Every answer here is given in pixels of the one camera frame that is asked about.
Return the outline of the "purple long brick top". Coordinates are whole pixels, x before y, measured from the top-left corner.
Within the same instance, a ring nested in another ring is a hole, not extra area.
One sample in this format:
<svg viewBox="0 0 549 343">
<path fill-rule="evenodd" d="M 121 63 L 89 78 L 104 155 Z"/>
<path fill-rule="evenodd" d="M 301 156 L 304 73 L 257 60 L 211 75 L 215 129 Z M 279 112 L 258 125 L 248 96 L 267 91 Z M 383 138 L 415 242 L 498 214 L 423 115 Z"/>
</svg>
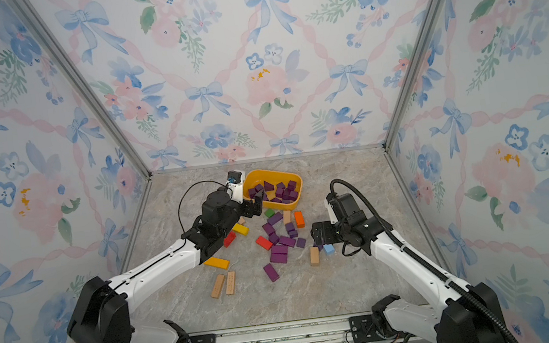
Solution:
<svg viewBox="0 0 549 343">
<path fill-rule="evenodd" d="M 268 223 L 270 225 L 276 225 L 278 222 L 283 220 L 283 213 L 277 212 L 276 214 L 273 214 L 270 218 L 268 218 Z"/>
</svg>

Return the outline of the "purple long brick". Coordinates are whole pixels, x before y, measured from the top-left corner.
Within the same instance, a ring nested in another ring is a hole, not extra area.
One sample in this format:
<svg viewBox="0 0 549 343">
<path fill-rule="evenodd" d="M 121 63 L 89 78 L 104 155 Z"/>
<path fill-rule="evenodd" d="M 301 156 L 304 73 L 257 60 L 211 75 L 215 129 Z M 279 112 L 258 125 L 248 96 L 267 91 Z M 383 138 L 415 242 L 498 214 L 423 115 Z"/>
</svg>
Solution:
<svg viewBox="0 0 549 343">
<path fill-rule="evenodd" d="M 278 222 L 283 220 L 283 213 L 277 212 L 276 214 L 273 214 L 270 218 L 268 218 L 268 223 L 270 225 L 276 225 Z"/>
<path fill-rule="evenodd" d="M 267 264 L 266 266 L 263 267 L 263 269 L 271 282 L 276 282 L 277 280 L 279 280 L 280 275 L 278 274 L 278 271 L 274 268 L 272 264 Z"/>
</svg>

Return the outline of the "purple large block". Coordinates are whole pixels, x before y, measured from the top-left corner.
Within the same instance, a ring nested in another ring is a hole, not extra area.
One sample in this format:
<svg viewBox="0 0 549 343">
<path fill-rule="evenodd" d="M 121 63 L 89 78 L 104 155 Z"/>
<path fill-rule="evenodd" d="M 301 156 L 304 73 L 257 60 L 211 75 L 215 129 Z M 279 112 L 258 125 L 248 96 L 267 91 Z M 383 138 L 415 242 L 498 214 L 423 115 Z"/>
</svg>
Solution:
<svg viewBox="0 0 549 343">
<path fill-rule="evenodd" d="M 288 247 L 284 245 L 274 245 L 271 251 L 270 263 L 287 264 L 288 262 Z"/>
</svg>

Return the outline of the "purple long brick bottom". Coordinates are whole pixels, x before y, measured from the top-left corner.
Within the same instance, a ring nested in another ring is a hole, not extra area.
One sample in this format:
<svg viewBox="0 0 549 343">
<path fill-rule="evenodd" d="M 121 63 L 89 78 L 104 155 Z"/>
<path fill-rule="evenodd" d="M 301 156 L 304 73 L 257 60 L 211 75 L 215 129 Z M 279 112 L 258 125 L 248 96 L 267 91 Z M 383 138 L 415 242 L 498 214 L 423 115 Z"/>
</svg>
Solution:
<svg viewBox="0 0 549 343">
<path fill-rule="evenodd" d="M 266 266 L 263 267 L 263 269 L 271 282 L 276 282 L 277 280 L 279 280 L 280 275 L 278 274 L 278 271 L 274 268 L 272 264 L 267 264 Z"/>
</svg>

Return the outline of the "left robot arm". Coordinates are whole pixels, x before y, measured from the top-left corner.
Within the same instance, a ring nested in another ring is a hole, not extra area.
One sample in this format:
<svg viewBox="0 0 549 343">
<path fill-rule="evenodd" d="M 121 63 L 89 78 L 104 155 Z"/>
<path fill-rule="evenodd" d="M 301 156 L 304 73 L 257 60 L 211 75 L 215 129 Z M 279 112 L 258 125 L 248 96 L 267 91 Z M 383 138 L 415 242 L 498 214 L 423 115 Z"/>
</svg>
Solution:
<svg viewBox="0 0 549 343">
<path fill-rule="evenodd" d="M 263 202 L 261 193 L 246 200 L 240 186 L 210 193 L 201 215 L 172 246 L 107 281 L 94 277 L 84 284 L 68 336 L 75 343 L 192 343 L 175 322 L 138 324 L 131 319 L 134 311 L 174 278 L 213 258 L 240 218 L 262 214 Z"/>
</svg>

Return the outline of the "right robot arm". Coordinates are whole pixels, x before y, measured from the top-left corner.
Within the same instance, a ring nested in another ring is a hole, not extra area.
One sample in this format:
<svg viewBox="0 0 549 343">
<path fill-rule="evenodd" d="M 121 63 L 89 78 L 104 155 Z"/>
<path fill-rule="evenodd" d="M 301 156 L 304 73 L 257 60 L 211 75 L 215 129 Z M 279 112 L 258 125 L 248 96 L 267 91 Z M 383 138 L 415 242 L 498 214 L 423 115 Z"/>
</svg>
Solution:
<svg viewBox="0 0 549 343">
<path fill-rule="evenodd" d="M 427 301 L 418 306 L 390 295 L 373 306 L 373 320 L 385 337 L 408 333 L 431 343 L 518 343 L 508 329 L 500 301 L 487 284 L 471 285 L 433 263 L 410 245 L 364 197 L 330 193 L 327 221 L 313 232 L 355 247 L 381 261 Z"/>
</svg>

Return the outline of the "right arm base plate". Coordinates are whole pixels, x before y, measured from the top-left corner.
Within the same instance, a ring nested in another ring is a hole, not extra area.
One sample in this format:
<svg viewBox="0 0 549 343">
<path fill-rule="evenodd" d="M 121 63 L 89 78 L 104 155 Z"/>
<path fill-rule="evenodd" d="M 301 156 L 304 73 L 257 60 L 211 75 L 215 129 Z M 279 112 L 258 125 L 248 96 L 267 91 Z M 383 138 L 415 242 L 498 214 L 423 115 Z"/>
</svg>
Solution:
<svg viewBox="0 0 549 343">
<path fill-rule="evenodd" d="M 373 323 L 372 315 L 349 316 L 349 335 L 351 343 L 370 343 L 391 341 L 394 337 L 386 337 Z"/>
</svg>

